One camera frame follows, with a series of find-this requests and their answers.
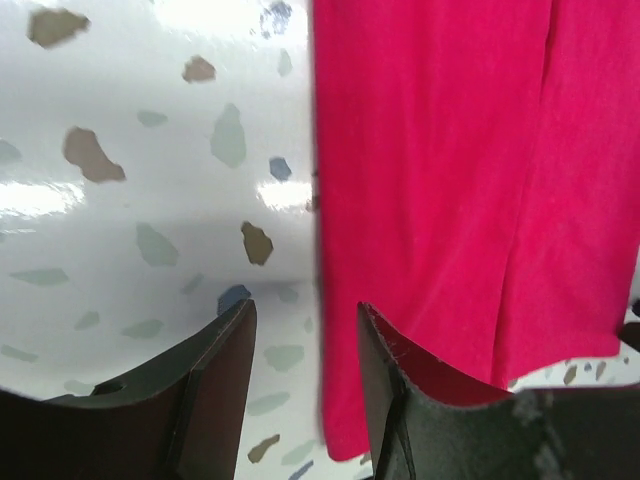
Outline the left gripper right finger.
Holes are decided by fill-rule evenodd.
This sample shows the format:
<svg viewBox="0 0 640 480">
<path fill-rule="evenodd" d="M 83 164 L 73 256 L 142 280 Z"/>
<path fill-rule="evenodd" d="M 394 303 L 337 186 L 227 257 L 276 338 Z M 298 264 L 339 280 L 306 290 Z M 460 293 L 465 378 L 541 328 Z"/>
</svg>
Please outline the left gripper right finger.
<svg viewBox="0 0 640 480">
<path fill-rule="evenodd" d="M 639 387 L 483 383 L 358 306 L 376 479 L 636 479 Z"/>
</svg>

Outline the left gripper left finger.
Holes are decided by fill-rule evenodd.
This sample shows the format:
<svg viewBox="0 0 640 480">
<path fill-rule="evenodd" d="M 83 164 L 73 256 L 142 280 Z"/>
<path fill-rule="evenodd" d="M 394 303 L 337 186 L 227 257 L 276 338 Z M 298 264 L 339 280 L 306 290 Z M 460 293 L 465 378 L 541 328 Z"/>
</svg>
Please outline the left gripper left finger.
<svg viewBox="0 0 640 480">
<path fill-rule="evenodd" d="M 256 329 L 246 299 L 88 396 L 3 391 L 2 478 L 233 478 Z"/>
</svg>

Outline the magenta t shirt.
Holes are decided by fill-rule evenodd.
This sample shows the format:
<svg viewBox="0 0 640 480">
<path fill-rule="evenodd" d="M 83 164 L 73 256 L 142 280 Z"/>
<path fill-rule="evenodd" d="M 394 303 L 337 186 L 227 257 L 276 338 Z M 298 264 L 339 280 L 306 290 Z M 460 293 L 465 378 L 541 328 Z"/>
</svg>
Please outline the magenta t shirt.
<svg viewBox="0 0 640 480">
<path fill-rule="evenodd" d="M 639 247 L 635 1 L 313 6 L 328 454 L 369 448 L 357 306 L 504 387 L 618 353 Z"/>
</svg>

